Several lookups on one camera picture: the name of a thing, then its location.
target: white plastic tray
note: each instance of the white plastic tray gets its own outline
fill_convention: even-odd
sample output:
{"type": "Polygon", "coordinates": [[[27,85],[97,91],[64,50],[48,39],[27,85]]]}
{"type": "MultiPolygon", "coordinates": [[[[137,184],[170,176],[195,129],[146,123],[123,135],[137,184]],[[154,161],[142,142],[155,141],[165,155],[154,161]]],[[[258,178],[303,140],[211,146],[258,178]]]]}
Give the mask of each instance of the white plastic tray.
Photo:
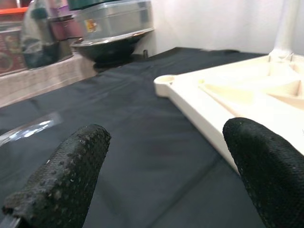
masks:
{"type": "Polygon", "coordinates": [[[234,117],[255,120],[304,154],[304,57],[271,62],[263,56],[154,81],[236,169],[222,129],[234,117]]]}

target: teal container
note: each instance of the teal container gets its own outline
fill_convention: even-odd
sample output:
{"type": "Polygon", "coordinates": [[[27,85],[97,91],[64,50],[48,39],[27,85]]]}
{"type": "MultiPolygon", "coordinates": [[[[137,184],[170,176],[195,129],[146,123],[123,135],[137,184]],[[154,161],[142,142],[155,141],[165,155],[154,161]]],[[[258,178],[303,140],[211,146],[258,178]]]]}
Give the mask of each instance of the teal container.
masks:
{"type": "Polygon", "coordinates": [[[85,8],[109,1],[117,0],[67,0],[67,3],[70,10],[83,10],[85,8]]]}

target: black textured gripper pad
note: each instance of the black textured gripper pad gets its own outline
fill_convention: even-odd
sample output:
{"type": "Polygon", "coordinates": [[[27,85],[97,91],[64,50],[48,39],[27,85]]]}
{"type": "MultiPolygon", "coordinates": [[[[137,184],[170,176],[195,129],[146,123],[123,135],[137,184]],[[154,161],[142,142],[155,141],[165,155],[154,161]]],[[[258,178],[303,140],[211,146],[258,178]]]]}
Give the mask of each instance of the black textured gripper pad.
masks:
{"type": "Polygon", "coordinates": [[[79,129],[4,201],[3,212],[32,228],[81,228],[110,144],[101,126],[79,129]]]}
{"type": "Polygon", "coordinates": [[[304,228],[304,157],[261,124],[234,118],[223,128],[246,190],[268,228],[304,228]]]}

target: black tablecloth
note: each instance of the black tablecloth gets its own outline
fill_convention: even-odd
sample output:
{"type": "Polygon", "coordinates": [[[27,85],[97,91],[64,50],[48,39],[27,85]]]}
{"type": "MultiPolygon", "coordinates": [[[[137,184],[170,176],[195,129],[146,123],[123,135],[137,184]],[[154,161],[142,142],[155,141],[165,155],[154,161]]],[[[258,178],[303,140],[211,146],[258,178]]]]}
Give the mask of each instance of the black tablecloth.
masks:
{"type": "Polygon", "coordinates": [[[85,228],[264,227],[240,178],[153,88],[161,75],[257,56],[176,48],[0,109],[2,133],[52,111],[64,119],[0,147],[0,201],[19,190],[77,128],[100,124],[113,138],[85,228]]]}

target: white pole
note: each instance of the white pole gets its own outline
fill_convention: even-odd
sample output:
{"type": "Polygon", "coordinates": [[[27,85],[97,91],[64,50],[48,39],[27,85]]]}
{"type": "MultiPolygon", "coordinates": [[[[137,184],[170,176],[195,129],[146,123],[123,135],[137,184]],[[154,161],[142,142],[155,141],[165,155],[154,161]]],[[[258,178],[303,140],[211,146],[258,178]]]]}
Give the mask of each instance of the white pole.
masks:
{"type": "Polygon", "coordinates": [[[275,47],[270,56],[288,59],[292,55],[294,29],[301,0],[284,0],[275,47]]]}

